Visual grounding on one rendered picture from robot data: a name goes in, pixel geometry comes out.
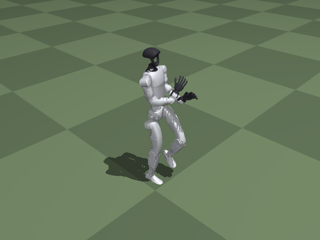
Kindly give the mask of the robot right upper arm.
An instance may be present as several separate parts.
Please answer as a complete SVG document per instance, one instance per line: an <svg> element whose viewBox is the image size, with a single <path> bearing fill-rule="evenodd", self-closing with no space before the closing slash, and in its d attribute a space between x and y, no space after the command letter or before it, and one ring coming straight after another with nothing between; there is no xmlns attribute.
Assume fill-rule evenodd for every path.
<svg viewBox="0 0 320 240"><path fill-rule="evenodd" d="M156 96L153 96L153 90L152 90L152 87L151 87L150 76L149 75L143 76L140 79L139 84L140 84L141 88L144 90L145 95L146 95L149 103L152 105L152 100L158 99L158 98Z"/></svg>

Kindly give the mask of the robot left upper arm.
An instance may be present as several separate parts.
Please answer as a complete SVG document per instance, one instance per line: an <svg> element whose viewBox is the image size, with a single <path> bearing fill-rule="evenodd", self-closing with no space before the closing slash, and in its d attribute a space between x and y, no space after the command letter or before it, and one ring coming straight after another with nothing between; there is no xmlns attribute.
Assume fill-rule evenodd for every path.
<svg viewBox="0 0 320 240"><path fill-rule="evenodd" d="M165 94L169 93L172 90L172 87L170 85L168 85L168 77L167 77L167 67L165 65L158 65L160 67L163 68L164 71L164 90L165 90Z"/></svg>

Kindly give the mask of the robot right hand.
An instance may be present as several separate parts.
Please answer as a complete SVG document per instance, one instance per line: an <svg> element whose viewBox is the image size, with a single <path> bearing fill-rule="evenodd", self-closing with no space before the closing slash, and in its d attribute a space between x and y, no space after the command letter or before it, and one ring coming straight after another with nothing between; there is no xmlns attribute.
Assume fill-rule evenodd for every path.
<svg viewBox="0 0 320 240"><path fill-rule="evenodd" d="M183 81L183 79L184 79L184 77L182 77L182 79L181 79L181 76L180 76L177 83L176 83L177 78L174 79L174 85L175 85L175 86L174 86L174 90L171 92L170 96L173 94L173 92L175 92L175 93L177 93L177 97L178 97L179 92L184 89L185 85L186 85L187 82L188 82L188 81L186 81L186 78L184 79L184 81ZM181 81L180 81L180 80L181 80ZM182 83L182 81L183 81L183 83ZM185 81L186 81L186 82L185 82ZM181 84L181 83L182 83L182 84ZM184 83L185 83L185 84L184 84ZM183 85L183 84L184 84L184 85ZM177 97L176 97L176 98L177 98Z"/></svg>

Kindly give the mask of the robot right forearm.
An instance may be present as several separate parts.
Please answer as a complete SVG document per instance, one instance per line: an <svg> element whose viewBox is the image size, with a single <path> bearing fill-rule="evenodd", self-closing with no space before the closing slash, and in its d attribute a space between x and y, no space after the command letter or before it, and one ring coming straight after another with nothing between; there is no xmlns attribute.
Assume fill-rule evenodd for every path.
<svg viewBox="0 0 320 240"><path fill-rule="evenodd" d="M173 94L170 97L160 97L159 99L153 99L151 101L151 104L153 106L163 106L169 103L173 104L177 96L178 94L173 92Z"/></svg>

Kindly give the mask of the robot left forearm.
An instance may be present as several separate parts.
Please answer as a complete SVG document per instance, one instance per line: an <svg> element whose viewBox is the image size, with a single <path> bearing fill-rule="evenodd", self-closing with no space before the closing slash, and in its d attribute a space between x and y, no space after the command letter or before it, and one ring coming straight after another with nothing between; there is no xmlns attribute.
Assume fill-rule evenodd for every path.
<svg viewBox="0 0 320 240"><path fill-rule="evenodd" d="M172 88L172 90L169 92L169 97L171 96L171 93L172 93L172 91L173 91L173 88ZM179 103L180 105L182 105L184 102L182 101L182 100L179 100L179 101L177 101L177 99L179 98L179 97L181 97L181 96L177 96L177 98L175 99L175 101L177 102L177 103Z"/></svg>

